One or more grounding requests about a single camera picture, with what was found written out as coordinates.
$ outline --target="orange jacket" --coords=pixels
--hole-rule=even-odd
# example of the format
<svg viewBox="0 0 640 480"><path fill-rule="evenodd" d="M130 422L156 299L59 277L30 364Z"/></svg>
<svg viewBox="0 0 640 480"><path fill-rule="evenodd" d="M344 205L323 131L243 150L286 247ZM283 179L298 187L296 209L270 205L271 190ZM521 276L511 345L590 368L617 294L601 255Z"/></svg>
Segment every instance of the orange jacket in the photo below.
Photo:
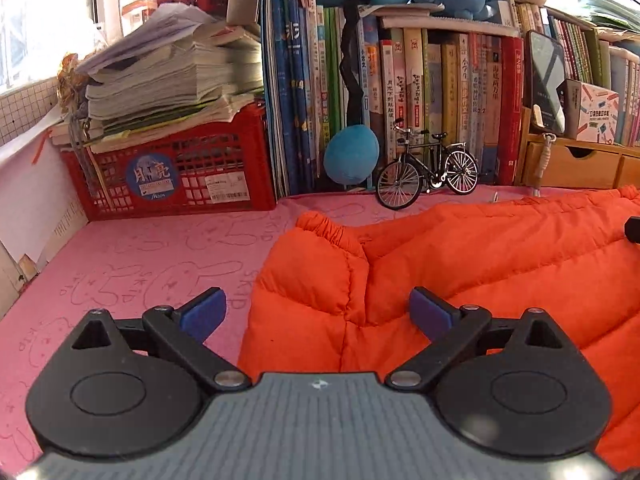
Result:
<svg viewBox="0 0 640 480"><path fill-rule="evenodd" d="M612 418L598 452L640 466L640 246L623 225L640 194L620 190L498 204L442 204L350 228L303 214L258 276L239 367L380 377L429 342L407 300L425 286L496 317L542 307L607 384Z"/></svg>

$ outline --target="blue ball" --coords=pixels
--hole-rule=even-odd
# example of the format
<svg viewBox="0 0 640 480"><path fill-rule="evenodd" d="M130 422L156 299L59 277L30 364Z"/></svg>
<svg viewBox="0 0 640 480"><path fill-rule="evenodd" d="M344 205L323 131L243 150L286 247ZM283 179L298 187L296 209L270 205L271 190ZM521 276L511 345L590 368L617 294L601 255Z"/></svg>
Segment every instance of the blue ball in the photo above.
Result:
<svg viewBox="0 0 640 480"><path fill-rule="evenodd" d="M335 134L324 152L327 176L345 186L366 180L376 167L380 145L376 134L364 124L348 126Z"/></svg>

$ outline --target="bicycle wheel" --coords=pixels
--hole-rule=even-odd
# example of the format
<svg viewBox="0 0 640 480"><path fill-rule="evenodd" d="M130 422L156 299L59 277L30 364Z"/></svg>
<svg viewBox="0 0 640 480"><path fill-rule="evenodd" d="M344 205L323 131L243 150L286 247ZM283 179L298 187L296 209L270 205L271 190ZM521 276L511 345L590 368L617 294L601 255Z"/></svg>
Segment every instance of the bicycle wheel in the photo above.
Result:
<svg viewBox="0 0 640 480"><path fill-rule="evenodd" d="M422 189L420 171L410 162L387 164L376 182L376 198L384 207L398 211L418 200Z"/></svg>
<svg viewBox="0 0 640 480"><path fill-rule="evenodd" d="M453 150L444 163L447 186L455 194L468 195L478 185L478 163L465 150Z"/></svg>

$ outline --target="smartphone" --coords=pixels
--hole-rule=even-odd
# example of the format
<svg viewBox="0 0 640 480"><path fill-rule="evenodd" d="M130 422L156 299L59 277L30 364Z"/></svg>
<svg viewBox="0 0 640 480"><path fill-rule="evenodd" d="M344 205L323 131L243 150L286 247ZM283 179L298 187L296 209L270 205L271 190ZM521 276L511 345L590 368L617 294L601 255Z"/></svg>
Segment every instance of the smartphone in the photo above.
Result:
<svg viewBox="0 0 640 480"><path fill-rule="evenodd" d="M525 42L525 105L531 108L531 124L536 129L564 134L562 110L564 49L556 40L530 30Z"/></svg>

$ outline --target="black bicycle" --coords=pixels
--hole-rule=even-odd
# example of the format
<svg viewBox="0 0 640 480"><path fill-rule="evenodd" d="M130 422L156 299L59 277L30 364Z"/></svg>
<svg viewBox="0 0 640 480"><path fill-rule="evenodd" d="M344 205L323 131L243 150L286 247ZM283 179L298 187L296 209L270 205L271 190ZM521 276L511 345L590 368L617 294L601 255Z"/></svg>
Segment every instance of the black bicycle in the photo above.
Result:
<svg viewBox="0 0 640 480"><path fill-rule="evenodd" d="M447 184L458 195L471 193L478 185L478 163L465 149L465 142L445 146L446 133L430 134L428 130L414 134L411 128L401 128L396 121L395 130L398 158L387 164L376 183L376 197L386 208L399 210L418 200L420 192L428 193ZM430 135L434 142L410 144L411 136ZM425 148L427 164L418 160L411 150Z"/></svg>

